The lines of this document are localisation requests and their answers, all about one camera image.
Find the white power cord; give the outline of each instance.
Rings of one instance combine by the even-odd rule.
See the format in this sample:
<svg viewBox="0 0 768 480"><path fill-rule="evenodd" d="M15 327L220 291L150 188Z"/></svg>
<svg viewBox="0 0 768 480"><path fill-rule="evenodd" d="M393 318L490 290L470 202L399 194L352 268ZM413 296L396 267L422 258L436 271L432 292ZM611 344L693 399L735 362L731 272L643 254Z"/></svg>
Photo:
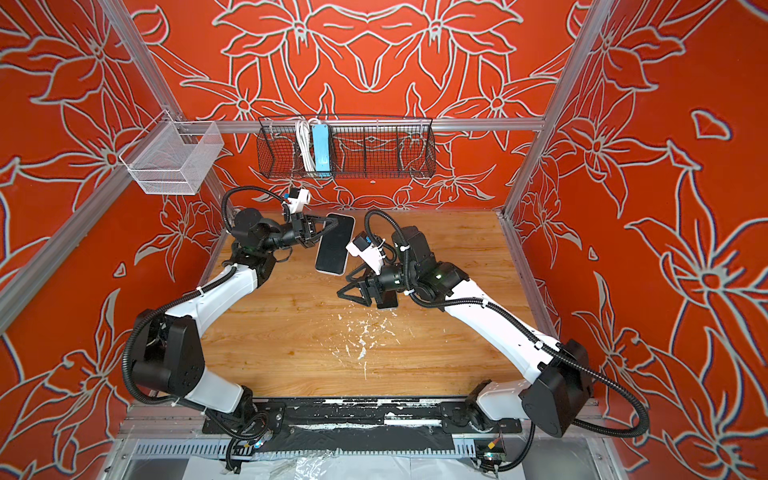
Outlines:
<svg viewBox="0 0 768 480"><path fill-rule="evenodd" d="M307 120L296 121L296 141L299 142L299 150L301 150L301 158L304 161L304 170L308 172L315 171L315 159L312 158L310 152L310 125L322 124L322 122L316 118L310 118Z"/></svg>

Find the white wire basket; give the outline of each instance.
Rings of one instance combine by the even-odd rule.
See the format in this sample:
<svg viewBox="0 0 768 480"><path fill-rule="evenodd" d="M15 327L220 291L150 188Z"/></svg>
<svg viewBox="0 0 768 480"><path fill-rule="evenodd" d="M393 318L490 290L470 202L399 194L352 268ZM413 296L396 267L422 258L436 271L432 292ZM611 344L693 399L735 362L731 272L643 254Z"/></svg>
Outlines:
<svg viewBox="0 0 768 480"><path fill-rule="evenodd" d="M179 133L177 122L162 121L158 132L130 163L121 161L146 194L195 195L224 146L216 122L205 133ZM197 143L189 143L198 137Z"/></svg>

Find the orange floral wallpaper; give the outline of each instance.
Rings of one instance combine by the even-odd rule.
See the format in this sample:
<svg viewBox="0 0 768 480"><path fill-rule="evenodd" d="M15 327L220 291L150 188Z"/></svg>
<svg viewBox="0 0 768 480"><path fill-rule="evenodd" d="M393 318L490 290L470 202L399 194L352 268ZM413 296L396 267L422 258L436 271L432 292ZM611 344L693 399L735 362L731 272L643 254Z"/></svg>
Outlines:
<svg viewBox="0 0 768 480"><path fill-rule="evenodd" d="M0 289L160 109L96 0L0 5Z"/></svg>
<svg viewBox="0 0 768 480"><path fill-rule="evenodd" d="M207 2L126 0L186 116L543 115L587 0ZM338 208L503 204L532 132L441 134L431 180L266 181L252 134L227 135L227 185L308 187Z"/></svg>
<svg viewBox="0 0 768 480"><path fill-rule="evenodd" d="M631 478L768 475L766 58L765 2L619 0L513 216Z"/></svg>
<svg viewBox="0 0 768 480"><path fill-rule="evenodd" d="M96 478L132 400L120 372L136 315L194 289L217 202L131 184L0 336L0 478Z"/></svg>
<svg viewBox="0 0 768 480"><path fill-rule="evenodd" d="M95 0L3 2L0 84L1 289L160 109ZM0 478L96 478L128 405L128 329L196 286L215 203L130 185L0 335Z"/></svg>

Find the wire mesh basket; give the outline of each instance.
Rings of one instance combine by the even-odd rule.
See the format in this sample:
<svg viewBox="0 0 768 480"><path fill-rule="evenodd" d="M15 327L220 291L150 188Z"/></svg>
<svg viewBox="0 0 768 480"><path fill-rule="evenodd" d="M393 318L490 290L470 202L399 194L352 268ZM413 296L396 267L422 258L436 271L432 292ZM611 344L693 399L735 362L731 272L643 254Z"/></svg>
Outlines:
<svg viewBox="0 0 768 480"><path fill-rule="evenodd" d="M208 122L202 135L182 135L177 123L159 122L145 139L146 146L130 163L123 161L146 194L196 194L224 146L215 122Z"/></svg>
<svg viewBox="0 0 768 480"><path fill-rule="evenodd" d="M329 171L307 171L296 121L318 118L328 126ZM429 178L435 174L432 119L363 115L259 118L259 172L267 178ZM313 142L310 152L315 157Z"/></svg>

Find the wooden floor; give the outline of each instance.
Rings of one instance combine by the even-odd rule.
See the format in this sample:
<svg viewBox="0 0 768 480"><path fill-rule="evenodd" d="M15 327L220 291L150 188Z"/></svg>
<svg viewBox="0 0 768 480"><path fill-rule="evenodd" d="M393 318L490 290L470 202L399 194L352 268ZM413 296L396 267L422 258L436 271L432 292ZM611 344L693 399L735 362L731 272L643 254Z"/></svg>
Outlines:
<svg viewBox="0 0 768 480"><path fill-rule="evenodd" d="M351 214L358 233L364 212ZM437 260L462 268L494 300L533 325L493 212L392 216L403 227L419 227ZM381 218L372 228L391 236ZM229 255L227 245L219 263ZM423 309L403 295L396 310L339 299L336 291L346 281L316 272L315 256L316 248L294 247L290 260L278 263L261 288L208 329L203 349L209 368L257 396L465 395L484 379L522 378L498 350L447 313ZM347 271L358 265L350 257Z"/></svg>

